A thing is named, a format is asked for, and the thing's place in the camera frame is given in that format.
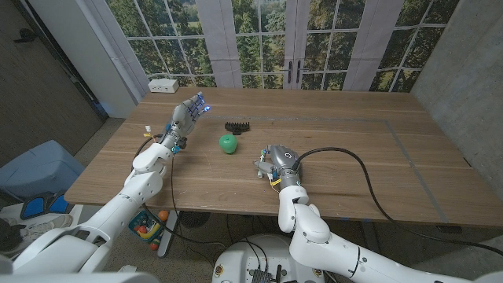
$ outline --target green apple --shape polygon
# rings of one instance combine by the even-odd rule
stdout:
[[[223,149],[224,153],[231,154],[236,150],[237,139],[232,134],[224,134],[220,138],[220,147]]]

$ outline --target window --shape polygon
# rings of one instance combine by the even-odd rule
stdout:
[[[286,0],[232,0],[243,87],[283,88]]]
[[[410,92],[459,0],[406,0],[371,91]]]
[[[194,0],[107,0],[149,79],[216,86]]]
[[[342,90],[365,0],[312,0],[302,88]]]

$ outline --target wooden table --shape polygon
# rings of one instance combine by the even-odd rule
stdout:
[[[145,125],[160,133],[181,101],[202,90],[211,111],[174,158],[178,209],[276,215],[277,192],[257,178],[252,164],[269,144],[302,154],[337,146],[357,153],[374,191],[397,220],[468,226],[503,226],[503,203],[409,94],[311,90],[180,88],[148,94],[80,175],[65,198],[73,204],[105,204],[122,188]],[[218,145],[225,122],[250,122],[237,136],[237,151]],[[172,208],[170,175],[147,204]],[[303,186],[321,216],[383,220],[362,169],[343,153],[303,160]]]

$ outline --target window pane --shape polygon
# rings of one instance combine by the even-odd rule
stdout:
[[[347,70],[357,32],[337,32],[333,34],[328,70]]]
[[[107,4],[126,37],[149,36],[134,2],[131,0],[107,0]]]
[[[443,28],[421,28],[403,65],[409,68],[423,68],[442,31]]]
[[[285,36],[264,35],[262,37],[264,72],[281,72],[285,63]]]
[[[215,78],[212,76],[195,77],[198,87],[217,87]]]
[[[406,0],[405,3],[403,3],[402,11],[400,12],[400,16],[398,16],[395,26],[403,27],[419,24],[430,1],[431,0]]]
[[[256,0],[232,0],[236,33],[259,32]]]
[[[326,74],[325,75],[325,90],[342,90],[346,73]]]
[[[329,48],[330,34],[307,34],[306,59],[304,68],[310,71],[323,71]]]
[[[459,0],[434,1],[424,22],[428,24],[447,24],[458,2]]]
[[[130,40],[129,45],[136,54],[136,58],[138,58],[145,74],[166,72],[152,40]]]
[[[156,43],[171,74],[189,74],[178,40],[159,39]]]
[[[213,74],[204,39],[182,39],[182,47],[194,75]]]
[[[370,91],[389,91],[395,74],[396,70],[377,72]]]
[[[138,1],[138,5],[153,36],[174,35],[163,0]]]
[[[401,70],[392,91],[410,92],[410,90],[412,90],[412,86],[417,80],[417,77],[419,76],[419,73],[420,71]]]
[[[337,0],[311,0],[307,30],[332,29]]]
[[[286,0],[262,0],[260,13],[262,32],[285,31]]]
[[[243,87],[246,88],[262,88],[262,79],[260,75],[242,75]]]
[[[365,0],[340,0],[336,28],[359,28]]]
[[[379,68],[398,67],[416,29],[393,31]]]
[[[179,86],[194,86],[192,79],[189,76],[184,77],[173,77],[172,79],[178,80]]]
[[[264,88],[283,88],[283,75],[264,75]]]
[[[320,90],[323,74],[303,74],[302,89],[303,90]]]
[[[178,35],[202,35],[195,0],[167,0]]]
[[[237,52],[241,72],[260,72],[260,42],[258,36],[238,36]]]

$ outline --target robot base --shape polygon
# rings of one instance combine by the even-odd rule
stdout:
[[[269,261],[271,278],[275,279],[277,266],[281,264],[280,282],[294,281],[323,283],[325,278],[321,270],[303,266],[291,256],[288,247],[290,239],[276,234],[259,234],[248,237],[248,240],[264,250]],[[252,245],[260,259],[260,269],[264,271],[266,258],[259,248]],[[227,248],[218,258],[213,269],[213,283],[252,282],[254,271],[258,269],[255,253],[246,242],[237,242]]]

